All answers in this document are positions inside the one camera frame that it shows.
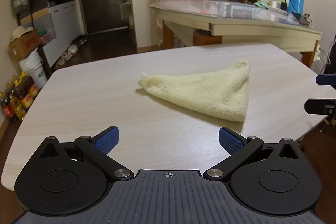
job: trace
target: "wooden floor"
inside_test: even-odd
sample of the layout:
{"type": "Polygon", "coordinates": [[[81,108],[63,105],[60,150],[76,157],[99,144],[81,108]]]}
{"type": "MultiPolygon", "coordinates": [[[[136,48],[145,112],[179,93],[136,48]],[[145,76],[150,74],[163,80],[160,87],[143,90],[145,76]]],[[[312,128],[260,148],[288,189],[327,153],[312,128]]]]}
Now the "wooden floor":
{"type": "Polygon", "coordinates": [[[67,61],[67,65],[73,66],[136,53],[134,30],[117,30],[89,36],[88,41],[80,47],[79,53],[67,61]]]}
{"type": "MultiPolygon", "coordinates": [[[[20,122],[9,125],[0,141],[0,173],[20,122]]],[[[304,153],[322,181],[322,195],[316,206],[317,214],[327,224],[336,223],[336,127],[318,128],[303,140],[304,153]]],[[[14,192],[0,185],[0,223],[9,224],[22,213],[14,192]]]]}

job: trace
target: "glass tabletop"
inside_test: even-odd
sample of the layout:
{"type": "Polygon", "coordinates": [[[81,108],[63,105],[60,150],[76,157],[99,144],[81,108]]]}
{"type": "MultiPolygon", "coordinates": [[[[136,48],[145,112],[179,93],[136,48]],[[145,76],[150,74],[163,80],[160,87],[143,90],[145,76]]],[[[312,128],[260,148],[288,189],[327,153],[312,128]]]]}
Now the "glass tabletop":
{"type": "Polygon", "coordinates": [[[301,26],[292,14],[282,15],[255,5],[231,1],[165,0],[155,2],[150,7],[211,18],[254,19],[301,26]]]}

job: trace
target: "black circular pad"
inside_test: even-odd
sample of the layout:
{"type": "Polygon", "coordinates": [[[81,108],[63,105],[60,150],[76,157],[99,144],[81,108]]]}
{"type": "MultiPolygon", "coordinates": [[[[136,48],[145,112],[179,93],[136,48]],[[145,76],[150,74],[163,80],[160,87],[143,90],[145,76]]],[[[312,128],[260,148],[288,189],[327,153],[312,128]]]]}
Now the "black circular pad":
{"type": "Polygon", "coordinates": [[[322,186],[309,163],[280,158],[253,162],[237,169],[230,188],[246,207],[268,215],[295,215],[314,208],[322,186]]]}
{"type": "Polygon", "coordinates": [[[259,182],[265,189],[276,193],[293,190],[298,184],[296,176],[281,170],[272,170],[261,174],[259,182]]]}
{"type": "Polygon", "coordinates": [[[39,159],[36,168],[26,167],[16,179],[15,192],[24,209],[38,214],[81,211],[101,199],[107,189],[103,172],[84,162],[48,157],[39,159]]]}
{"type": "Polygon", "coordinates": [[[58,193],[70,190],[78,182],[78,176],[67,170],[54,170],[43,174],[39,179],[42,189],[58,193]]]}

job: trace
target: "yellow towel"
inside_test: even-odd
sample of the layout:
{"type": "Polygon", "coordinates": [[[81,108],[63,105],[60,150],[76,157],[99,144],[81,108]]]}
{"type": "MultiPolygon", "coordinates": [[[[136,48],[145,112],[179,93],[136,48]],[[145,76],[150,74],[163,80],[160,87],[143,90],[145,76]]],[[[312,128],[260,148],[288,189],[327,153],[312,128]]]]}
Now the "yellow towel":
{"type": "Polygon", "coordinates": [[[240,61],[220,71],[194,75],[154,75],[138,84],[149,94],[181,107],[244,122],[249,102],[250,66],[240,61]]]}

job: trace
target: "white bucket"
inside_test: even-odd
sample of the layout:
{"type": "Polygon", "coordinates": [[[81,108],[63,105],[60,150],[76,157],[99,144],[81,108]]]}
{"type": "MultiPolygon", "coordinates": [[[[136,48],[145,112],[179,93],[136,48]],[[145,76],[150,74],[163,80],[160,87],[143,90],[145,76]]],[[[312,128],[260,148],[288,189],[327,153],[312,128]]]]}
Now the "white bucket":
{"type": "Polygon", "coordinates": [[[37,49],[35,49],[29,56],[19,62],[22,71],[26,72],[33,78],[33,81],[38,89],[42,88],[47,82],[47,77],[45,76],[42,60],[37,49]]]}
{"type": "Polygon", "coordinates": [[[45,76],[42,65],[40,65],[35,70],[26,70],[26,73],[33,78],[34,83],[38,89],[42,88],[47,82],[47,77],[45,76]]]}

